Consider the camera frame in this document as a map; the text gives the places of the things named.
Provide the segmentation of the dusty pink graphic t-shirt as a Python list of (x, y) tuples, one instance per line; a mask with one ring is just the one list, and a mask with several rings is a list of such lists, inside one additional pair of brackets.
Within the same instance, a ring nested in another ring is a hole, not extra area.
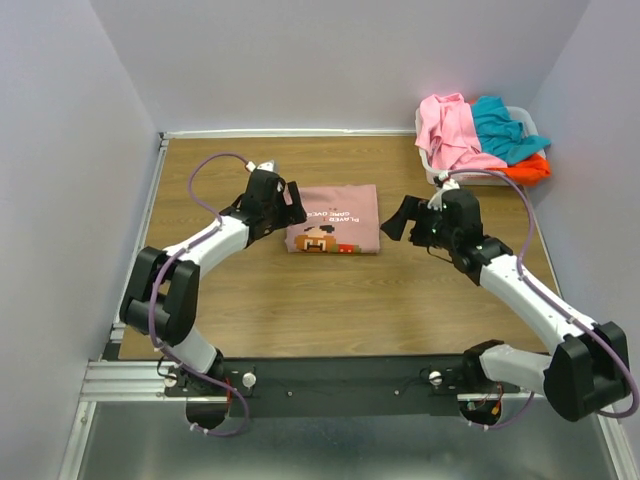
[(377, 254), (380, 251), (377, 188), (369, 185), (299, 190), (307, 220), (286, 229), (290, 253)]

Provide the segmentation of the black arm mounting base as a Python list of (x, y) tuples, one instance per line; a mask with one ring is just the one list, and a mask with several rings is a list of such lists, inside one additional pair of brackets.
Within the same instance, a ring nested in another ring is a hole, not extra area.
[(158, 364), (164, 393), (186, 402), (187, 419), (213, 429), (246, 418), (457, 416), (469, 401), (481, 417), (517, 387), (470, 383), (460, 355), (229, 358), (222, 385), (168, 362)]

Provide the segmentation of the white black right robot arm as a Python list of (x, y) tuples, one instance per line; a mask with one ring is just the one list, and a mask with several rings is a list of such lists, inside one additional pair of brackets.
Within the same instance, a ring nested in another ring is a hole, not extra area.
[(406, 196), (381, 229), (394, 241), (407, 234), (415, 246), (446, 251), (459, 272), (506, 304), (546, 347), (537, 354), (490, 340), (468, 349), (459, 370), (467, 389), (480, 392), (493, 383), (522, 387), (544, 396), (572, 422), (605, 415), (609, 405), (626, 397), (632, 399), (630, 410), (637, 411), (639, 393), (624, 331), (569, 306), (507, 245), (485, 234), (471, 191), (442, 188), (431, 199)]

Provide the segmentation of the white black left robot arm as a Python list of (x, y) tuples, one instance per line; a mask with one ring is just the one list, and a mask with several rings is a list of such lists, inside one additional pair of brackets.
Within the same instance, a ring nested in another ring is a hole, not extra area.
[(271, 166), (256, 167), (245, 192), (200, 232), (164, 249), (143, 248), (121, 302), (119, 319), (187, 371), (201, 395), (227, 384), (221, 351), (195, 326), (200, 280), (255, 241), (307, 219), (297, 184)]

